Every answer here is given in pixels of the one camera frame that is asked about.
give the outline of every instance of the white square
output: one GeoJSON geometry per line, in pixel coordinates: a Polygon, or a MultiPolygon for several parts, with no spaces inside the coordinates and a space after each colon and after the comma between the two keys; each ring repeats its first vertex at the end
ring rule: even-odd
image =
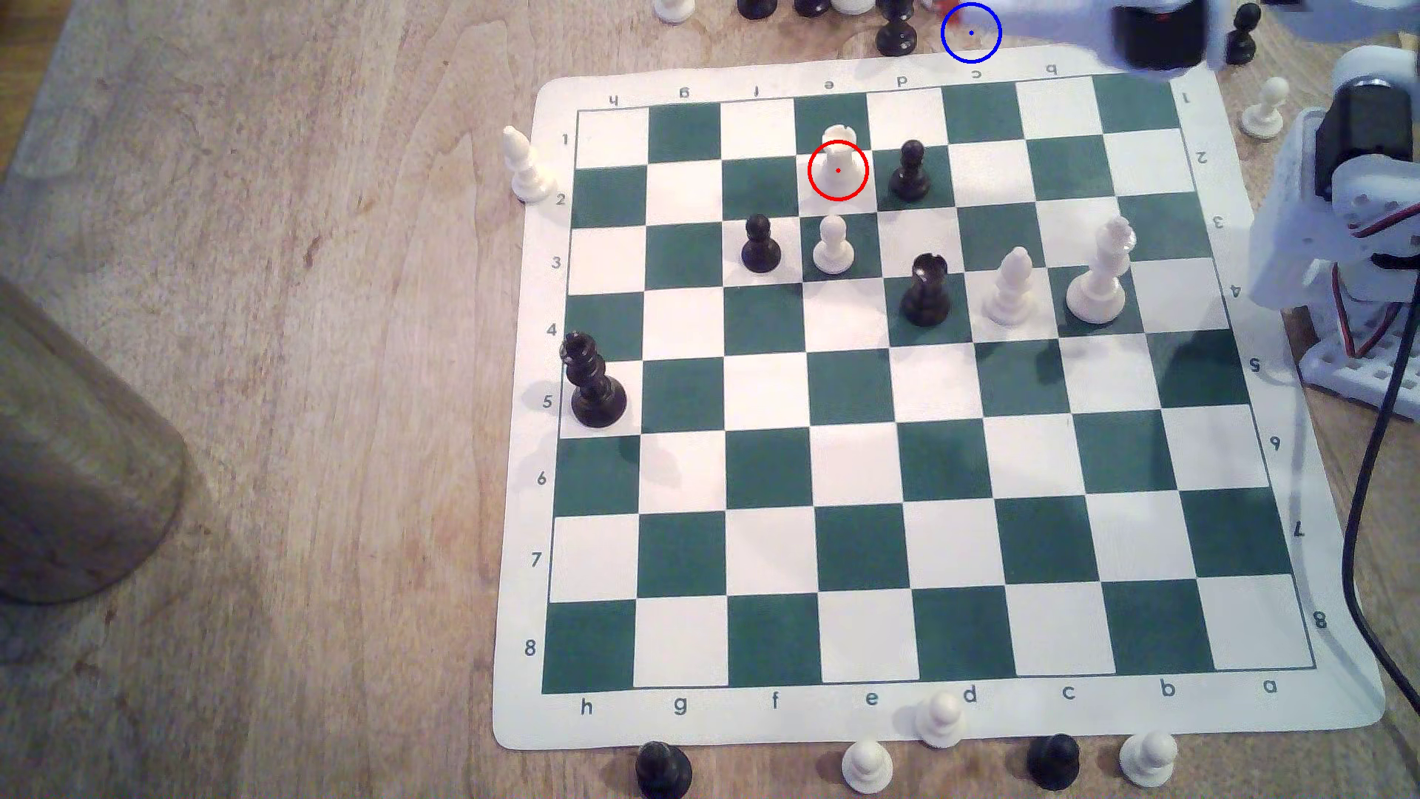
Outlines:
{"type": "Polygon", "coordinates": [[[1146,332],[1227,328],[1211,258],[1139,261],[1130,271],[1146,332]]]}
{"type": "Polygon", "coordinates": [[[995,501],[946,500],[902,507],[914,589],[1004,586],[995,501]]]}
{"type": "Polygon", "coordinates": [[[974,420],[981,416],[976,346],[930,343],[888,351],[893,419],[899,423],[974,420]]]}
{"type": "Polygon", "coordinates": [[[1115,197],[1042,200],[1035,203],[1045,265],[1086,265],[1099,246],[1095,234],[1119,216],[1115,197]]]}
{"type": "Polygon", "coordinates": [[[552,602],[636,599],[640,519],[558,517],[552,522],[552,602]]]}
{"type": "Polygon", "coordinates": [[[724,511],[724,431],[640,437],[640,512],[724,511]]]}
{"type": "Polygon", "coordinates": [[[1100,580],[1194,578],[1193,546],[1179,492],[1092,494],[1085,507],[1100,580]]]}
{"type": "Polygon", "coordinates": [[[811,352],[888,346],[880,277],[804,284],[804,342],[811,352]]]}
{"type": "Polygon", "coordinates": [[[724,204],[719,160],[646,166],[646,224],[720,221],[724,204]]]}
{"type": "Polygon", "coordinates": [[[912,592],[818,595],[818,643],[824,683],[916,680],[912,592]]]}
{"type": "Polygon", "coordinates": [[[947,150],[957,207],[1035,202],[1031,156],[1024,139],[954,143],[947,150]]]}
{"type": "Polygon", "coordinates": [[[1022,81],[1015,84],[1021,129],[1028,139],[1092,136],[1103,132],[1092,78],[1022,81]]]}
{"type": "Polygon", "coordinates": [[[724,359],[724,429],[808,427],[808,355],[770,352],[724,359]]]}
{"type": "Polygon", "coordinates": [[[640,166],[650,156],[650,111],[612,108],[577,115],[577,167],[640,166]]]}
{"type": "Polygon", "coordinates": [[[572,228],[568,294],[623,294],[645,288],[645,226],[572,228]]]}
{"type": "Polygon", "coordinates": [[[808,429],[814,505],[902,502],[897,426],[808,429]]]}
{"type": "Polygon", "coordinates": [[[720,158],[795,153],[792,99],[720,104],[720,158]]]}
{"type": "Polygon", "coordinates": [[[1312,666],[1291,575],[1203,578],[1198,599],[1214,668],[1312,666]]]}
{"type": "Polygon", "coordinates": [[[922,253],[947,258],[947,271],[964,271],[961,228],[954,207],[913,207],[878,214],[878,247],[883,277],[910,277],[912,261],[922,253]]]}
{"type": "Polygon", "coordinates": [[[1267,487],[1252,409],[1164,409],[1163,430],[1179,491],[1267,487]]]}
{"type": "Polygon", "coordinates": [[[663,597],[636,600],[636,657],[632,684],[728,685],[728,600],[663,597]]]}
{"type": "Polygon", "coordinates": [[[818,590],[812,508],[753,508],[724,515],[724,585],[731,596],[818,590]]]}
{"type": "Polygon", "coordinates": [[[983,424],[993,497],[1010,500],[1085,494],[1074,417],[987,417],[983,424]]]}
{"type": "Polygon", "coordinates": [[[1075,414],[1159,409],[1159,383],[1142,332],[1061,338],[1061,360],[1075,414]]]}
{"type": "Polygon", "coordinates": [[[940,88],[883,91],[868,95],[868,129],[876,149],[900,148],[907,139],[924,146],[947,143],[947,115],[940,88]]]}
{"type": "Polygon", "coordinates": [[[724,355],[724,290],[657,288],[643,297],[642,358],[719,358],[724,355]]]}
{"type": "Polygon", "coordinates": [[[1113,674],[1105,592],[1099,583],[1007,586],[1015,674],[1113,674]]]}
{"type": "Polygon", "coordinates": [[[1105,133],[1105,155],[1116,196],[1193,190],[1189,150],[1176,129],[1105,133]]]}

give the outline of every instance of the green square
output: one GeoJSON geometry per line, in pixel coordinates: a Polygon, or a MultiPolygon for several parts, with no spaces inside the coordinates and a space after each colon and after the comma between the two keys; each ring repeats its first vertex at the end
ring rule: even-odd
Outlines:
{"type": "Polygon", "coordinates": [[[652,163],[716,160],[720,158],[720,104],[652,105],[649,136],[652,163]]]}
{"type": "Polygon", "coordinates": [[[1197,582],[1105,583],[1103,590],[1116,674],[1213,671],[1197,582]]]}
{"type": "Polygon", "coordinates": [[[1088,583],[1099,579],[1083,497],[997,500],[1007,583],[1088,583]]]}
{"type": "Polygon", "coordinates": [[[849,265],[848,271],[842,274],[825,274],[814,265],[814,247],[818,246],[818,226],[822,221],[822,216],[805,216],[799,219],[799,251],[804,253],[805,282],[883,275],[883,260],[878,251],[876,213],[849,213],[843,216],[843,223],[848,226],[848,241],[853,244],[853,265],[849,265]]]}
{"type": "Polygon", "coordinates": [[[567,332],[579,329],[596,339],[608,360],[640,359],[642,292],[572,294],[567,298],[567,332]]]}
{"type": "Polygon", "coordinates": [[[1105,136],[1062,136],[1025,142],[1031,153],[1035,199],[1113,196],[1105,136]]]}
{"type": "Polygon", "coordinates": [[[834,125],[852,128],[863,152],[873,148],[868,138],[866,94],[812,94],[794,98],[794,142],[799,155],[822,146],[824,131],[834,125]]]}
{"type": "Polygon", "coordinates": [[[804,284],[771,282],[724,290],[724,353],[804,351],[804,284]]]}
{"type": "Polygon", "coordinates": [[[1005,588],[917,589],[917,678],[924,683],[1015,677],[1005,588]]]}
{"type": "Polygon", "coordinates": [[[730,597],[730,687],[818,685],[818,596],[730,597]]]}
{"type": "Polygon", "coordinates": [[[818,590],[906,589],[907,534],[902,505],[814,509],[818,590]]]}
{"type": "Polygon", "coordinates": [[[809,352],[808,420],[814,426],[890,423],[888,349],[809,352]]]}
{"type": "Polygon", "coordinates": [[[646,227],[646,290],[720,285],[724,230],[719,223],[646,227]]]}
{"type": "Polygon", "coordinates": [[[638,597],[724,593],[724,514],[655,514],[640,518],[638,597]]]}
{"type": "Polygon", "coordinates": [[[730,508],[814,505],[808,429],[724,434],[724,491],[730,508]]]}
{"type": "Polygon", "coordinates": [[[1267,488],[1179,492],[1200,578],[1289,575],[1287,534],[1267,488]]]}
{"type": "Polygon", "coordinates": [[[726,219],[798,216],[798,166],[792,155],[720,162],[726,219]]]}
{"type": "Polygon", "coordinates": [[[977,342],[976,355],[987,417],[1069,413],[1059,339],[977,342]]]}
{"type": "Polygon", "coordinates": [[[927,196],[907,202],[892,193],[888,186],[892,173],[902,166],[902,146],[897,149],[873,150],[873,183],[878,186],[878,210],[903,210],[907,207],[951,207],[956,194],[951,192],[951,159],[946,146],[923,148],[922,167],[932,176],[927,196]]]}
{"type": "Polygon", "coordinates": [[[1095,75],[1095,102],[1106,133],[1179,126],[1173,89],[1133,75],[1095,75]]]}
{"type": "Polygon", "coordinates": [[[1159,412],[1076,414],[1075,441],[1088,494],[1177,487],[1159,412]]]}
{"type": "Polygon", "coordinates": [[[941,108],[947,112],[947,140],[951,143],[1025,138],[1015,84],[944,85],[941,108]]]}
{"type": "Polygon", "coordinates": [[[981,420],[899,424],[897,458],[907,502],[991,497],[981,420]]]}
{"type": "Polygon", "coordinates": [[[1051,295],[1055,299],[1055,324],[1062,338],[1072,335],[1116,335],[1120,332],[1143,332],[1145,321],[1139,315],[1139,299],[1135,298],[1135,275],[1126,271],[1119,275],[1125,290],[1125,309],[1105,324],[1083,321],[1071,312],[1065,302],[1072,280],[1089,271],[1088,265],[1055,265],[1045,270],[1051,281],[1051,295]]]}
{"type": "Polygon", "coordinates": [[[1136,261],[1213,257],[1203,206],[1193,192],[1119,197],[1119,213],[1139,234],[1129,255],[1136,261]]]}
{"type": "Polygon", "coordinates": [[[916,343],[966,343],[971,339],[971,312],[967,299],[967,280],[960,271],[949,271],[941,285],[951,298],[951,311],[941,324],[917,326],[902,315],[902,295],[912,285],[912,277],[889,277],[885,282],[888,299],[888,342],[893,346],[916,343]]]}
{"type": "Polygon", "coordinates": [[[626,691],[636,661],[636,600],[552,603],[541,646],[544,694],[626,691]]]}
{"type": "Polygon", "coordinates": [[[646,167],[606,166],[572,175],[572,227],[646,223],[646,167]]]}
{"type": "Polygon", "coordinates": [[[967,271],[1000,268],[1001,258],[1015,247],[1025,247],[1031,263],[1045,263],[1034,202],[958,207],[957,223],[961,228],[961,265],[967,271]]]}
{"type": "Polygon", "coordinates": [[[1231,329],[1150,332],[1149,355],[1164,409],[1248,404],[1231,329]]]}

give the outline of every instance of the black chess piece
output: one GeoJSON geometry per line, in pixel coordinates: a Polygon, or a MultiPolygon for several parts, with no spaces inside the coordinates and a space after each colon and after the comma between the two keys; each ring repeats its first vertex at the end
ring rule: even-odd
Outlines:
{"type": "Polygon", "coordinates": [[[1079,776],[1079,744],[1064,732],[1031,741],[1025,771],[1045,790],[1065,790],[1079,776]]]}
{"type": "Polygon", "coordinates": [[[774,271],[782,253],[780,243],[770,237],[770,217],[755,213],[744,221],[744,231],[750,240],[740,248],[740,263],[760,274],[774,271]]]}
{"type": "Polygon", "coordinates": [[[1250,64],[1257,55],[1257,43],[1252,41],[1252,31],[1262,21],[1262,7],[1257,3],[1242,3],[1238,13],[1233,16],[1233,28],[1228,31],[1224,60],[1234,67],[1250,64]]]}
{"type": "Polygon", "coordinates": [[[636,752],[636,785],[646,799],[680,799],[690,790],[690,758],[679,746],[652,741],[636,752]]]}
{"type": "Polygon", "coordinates": [[[902,315],[917,326],[941,324],[951,311],[951,297],[943,284],[947,278],[947,258],[922,253],[912,261],[912,284],[902,295],[902,315]]]}
{"type": "Polygon", "coordinates": [[[902,165],[888,179],[888,187],[903,200],[917,202],[932,190],[932,175],[922,167],[927,149],[917,139],[902,143],[902,165]]]}
{"type": "Polygon", "coordinates": [[[606,373],[606,358],[596,351],[596,341],[585,332],[568,332],[562,339],[562,363],[567,379],[577,386],[572,416],[589,429],[615,424],[626,413],[626,389],[606,373]]]}

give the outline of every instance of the wooden table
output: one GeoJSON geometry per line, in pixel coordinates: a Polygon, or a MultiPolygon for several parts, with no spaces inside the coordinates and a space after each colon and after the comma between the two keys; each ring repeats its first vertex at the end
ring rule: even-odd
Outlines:
{"type": "MultiPolygon", "coordinates": [[[[497,131],[561,75],[863,57],[872,16],[765,23],[645,0],[75,6],[0,187],[0,268],[185,433],[182,529],[88,602],[0,606],[0,795],[630,796],[630,751],[490,728],[523,209],[497,131]]],[[[940,50],[920,14],[926,50],[940,50]]],[[[1274,24],[1237,111],[1342,53],[1274,24]]],[[[1277,143],[1240,139],[1254,202],[1277,143]]],[[[1309,392],[1338,507],[1373,413],[1309,392]]],[[[1420,676],[1420,433],[1397,424],[1360,546],[1420,676]]],[[[1420,722],[1181,739],[1154,795],[1409,795],[1420,722]]],[[[1119,739],[1074,793],[1135,793],[1119,739]]],[[[1030,795],[1024,744],[889,744],[885,796],[1030,795]]],[[[690,752],[692,796],[848,796],[841,745],[690,752]]]]}

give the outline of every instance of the chessboard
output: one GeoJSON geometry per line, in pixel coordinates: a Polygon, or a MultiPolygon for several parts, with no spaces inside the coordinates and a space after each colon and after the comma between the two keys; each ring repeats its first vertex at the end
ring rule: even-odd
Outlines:
{"type": "Polygon", "coordinates": [[[1383,708],[1216,78],[1065,47],[562,78],[531,140],[494,735],[517,749],[1356,727],[1383,708]],[[831,125],[869,163],[831,200],[831,125]],[[888,189],[907,139],[932,189],[888,189]],[[740,263],[763,213],[782,260],[740,263]],[[855,247],[815,268],[819,220],[855,247]],[[1137,233],[1123,312],[1065,307],[1137,233]],[[983,311],[1003,255],[1035,312],[983,311]],[[899,312],[922,253],[936,326],[899,312]],[[626,387],[602,430],[558,348],[626,387]]]}

